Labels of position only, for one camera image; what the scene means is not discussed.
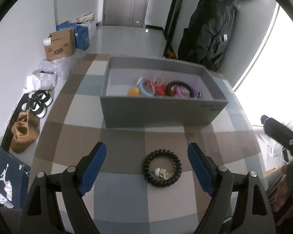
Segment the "person's right hand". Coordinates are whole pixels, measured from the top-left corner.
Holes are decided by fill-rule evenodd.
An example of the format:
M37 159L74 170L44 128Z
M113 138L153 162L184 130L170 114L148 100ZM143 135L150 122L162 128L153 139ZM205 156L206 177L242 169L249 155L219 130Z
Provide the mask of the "person's right hand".
M292 195L293 198L293 192L290 191L286 181L287 168L288 164L281 167L281 172L283 176L277 184L277 190L275 195L269 201L272 212L278 212L290 195ZM293 209L291 209L287 215L288 217L293 217Z

